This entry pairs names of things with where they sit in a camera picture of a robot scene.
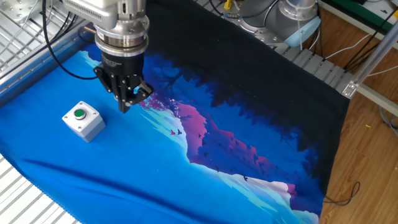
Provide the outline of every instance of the blue cloth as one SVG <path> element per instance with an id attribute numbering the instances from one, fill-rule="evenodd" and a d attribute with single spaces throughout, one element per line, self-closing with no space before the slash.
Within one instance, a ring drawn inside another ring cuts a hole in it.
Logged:
<path id="1" fill-rule="evenodd" d="M 317 223 L 348 100 L 193 1 L 148 3 L 155 93 L 122 114 L 57 68 L 0 108 L 0 153 L 82 223 Z M 106 123 L 90 143 L 62 121 L 79 101 Z"/>

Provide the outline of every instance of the black cable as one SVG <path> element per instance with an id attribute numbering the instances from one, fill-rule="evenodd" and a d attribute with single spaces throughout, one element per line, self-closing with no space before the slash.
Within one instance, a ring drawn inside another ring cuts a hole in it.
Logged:
<path id="1" fill-rule="evenodd" d="M 394 13 L 398 10 L 398 6 L 393 10 L 392 13 L 390 13 L 387 18 L 383 21 L 383 23 L 377 28 L 377 30 L 373 33 L 372 37 L 362 46 L 362 48 L 354 55 L 353 58 L 351 58 L 351 60 L 346 64 L 346 66 L 344 66 L 344 70 L 347 70 L 347 68 L 352 65 L 353 60 L 356 59 L 356 57 L 365 49 L 365 47 L 371 42 L 371 40 L 373 40 L 373 38 L 376 36 L 376 34 L 378 34 L 380 32 L 380 30 L 382 29 L 382 27 L 384 26 L 384 24 L 390 19 L 390 17 L 392 15 L 394 15 Z"/>
<path id="2" fill-rule="evenodd" d="M 68 71 L 65 67 L 63 67 L 62 64 L 58 61 L 57 57 L 55 56 L 55 54 L 54 54 L 54 52 L 53 52 L 53 50 L 52 50 L 52 48 L 51 48 L 51 43 L 50 43 L 50 41 L 49 41 L 49 34 L 47 33 L 47 16 L 45 15 L 45 11 L 46 11 L 45 8 L 46 8 L 46 0 L 43 0 L 43 1 L 42 1 L 42 17 L 43 17 L 43 33 L 44 33 L 44 39 L 45 39 L 45 42 L 46 42 L 46 44 L 47 44 L 47 48 L 49 49 L 49 52 L 50 52 L 51 56 L 54 58 L 55 62 L 58 64 L 58 66 L 59 66 L 63 71 L 65 71 L 67 74 L 69 74 L 69 75 L 71 75 L 71 76 L 73 76 L 73 77 L 75 77 L 75 78 L 79 78 L 79 79 L 81 79 L 81 80 L 94 80 L 94 79 L 96 79 L 97 76 L 86 78 L 86 77 L 80 77 L 80 76 L 78 76 L 78 75 L 75 75 L 75 74 L 73 74 L 72 72 L 69 72 L 69 71 Z"/>
<path id="3" fill-rule="evenodd" d="M 345 73 L 349 72 L 350 70 L 355 70 L 356 68 L 358 68 L 360 65 L 362 65 L 366 59 L 369 58 L 370 54 L 372 53 L 372 51 L 378 46 L 379 44 L 375 44 L 373 45 L 373 47 L 371 47 L 369 50 L 367 50 L 365 53 L 363 53 L 359 58 L 357 58 L 356 60 L 354 60 L 353 63 L 351 63 L 351 65 L 345 70 Z"/>
<path id="4" fill-rule="evenodd" d="M 341 207 L 346 206 L 358 194 L 360 188 L 361 188 L 361 183 L 357 182 L 354 184 L 353 190 L 351 191 L 351 196 L 349 198 L 347 198 L 346 200 L 334 201 L 334 200 L 330 199 L 330 197 L 325 196 L 325 198 L 329 201 L 323 201 L 323 203 L 333 203 L 333 204 L 335 204 L 337 206 L 341 206 Z"/>
<path id="5" fill-rule="evenodd" d="M 322 17 L 321 17 L 321 7 L 319 6 L 318 1 L 315 3 L 318 7 L 318 17 L 321 20 L 319 23 L 319 44 L 321 45 L 321 56 L 323 57 L 323 43 L 322 43 Z"/>
<path id="6" fill-rule="evenodd" d="M 224 15 L 216 8 L 216 6 L 213 3 L 213 0 L 210 0 L 209 3 L 213 7 L 214 11 L 217 12 L 217 14 L 219 14 L 220 16 Z"/>
<path id="7" fill-rule="evenodd" d="M 267 22 L 267 18 L 268 18 L 269 12 L 271 12 L 272 8 L 273 8 L 278 2 L 279 2 L 279 0 L 275 0 L 275 1 L 271 4 L 271 6 L 269 7 L 269 9 L 268 9 L 268 11 L 267 11 L 267 14 L 266 14 L 266 17 L 264 18 L 264 26 L 266 26 L 266 22 Z"/>
<path id="8" fill-rule="evenodd" d="M 72 28 L 73 24 L 75 23 L 76 19 L 77 19 L 77 15 L 75 14 L 73 16 L 72 21 L 70 22 L 68 28 L 65 30 L 65 33 L 69 32 L 69 30 Z"/>
<path id="9" fill-rule="evenodd" d="M 257 13 L 257 14 L 254 14 L 254 15 L 251 15 L 251 16 L 234 16 L 234 17 L 226 16 L 226 17 L 229 18 L 229 19 L 249 19 L 249 18 L 252 18 L 252 17 L 256 17 L 256 16 L 261 15 L 261 14 L 262 14 L 263 12 L 265 12 L 268 8 L 270 8 L 270 7 L 272 6 L 272 4 L 273 4 L 275 1 L 272 1 L 272 2 L 271 2 L 265 9 L 263 9 L 261 12 L 259 12 L 259 13 Z M 216 8 L 216 6 L 213 4 L 213 0 L 209 0 L 209 2 L 210 2 L 210 5 L 212 6 L 212 8 L 214 9 L 214 11 L 217 12 L 217 14 L 219 14 L 220 16 L 224 16 L 224 14 L 223 14 L 222 12 L 220 12 L 220 11 Z"/>
<path id="10" fill-rule="evenodd" d="M 63 22 L 60 30 L 58 30 L 58 32 L 55 34 L 55 36 L 53 37 L 53 39 L 51 40 L 51 43 L 61 34 L 61 32 L 63 31 L 63 28 L 65 28 L 65 26 L 68 23 L 69 17 L 71 15 L 71 12 L 68 12 L 67 18 L 65 19 L 65 22 Z"/>

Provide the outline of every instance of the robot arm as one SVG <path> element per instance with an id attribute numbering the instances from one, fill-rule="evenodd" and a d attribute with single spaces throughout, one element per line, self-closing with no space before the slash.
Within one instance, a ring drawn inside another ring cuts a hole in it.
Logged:
<path id="1" fill-rule="evenodd" d="M 94 72 L 106 91 L 113 93 L 119 110 L 127 112 L 153 93 L 142 68 L 148 46 L 146 0 L 64 0 L 66 9 L 92 22 L 102 63 Z"/>

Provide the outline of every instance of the green button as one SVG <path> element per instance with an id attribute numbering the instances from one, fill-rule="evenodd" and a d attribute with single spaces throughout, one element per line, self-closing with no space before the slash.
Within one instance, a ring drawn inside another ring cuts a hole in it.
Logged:
<path id="1" fill-rule="evenodd" d="M 76 119 L 79 119 L 79 118 L 83 119 L 85 115 L 86 115 L 86 113 L 84 110 L 82 110 L 82 109 L 75 110 L 75 118 Z"/>

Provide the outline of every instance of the green electronic board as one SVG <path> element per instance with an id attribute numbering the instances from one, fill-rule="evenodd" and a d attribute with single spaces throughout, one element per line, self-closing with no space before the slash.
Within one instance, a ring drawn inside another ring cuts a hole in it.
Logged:
<path id="1" fill-rule="evenodd" d="M 337 10 L 347 14 L 348 16 L 356 19 L 359 22 L 367 25 L 368 27 L 376 30 L 383 23 L 384 19 L 366 9 L 360 3 L 352 0 L 322 0 L 324 3 L 336 8 Z M 385 23 L 380 33 L 386 34 L 392 25 Z"/>

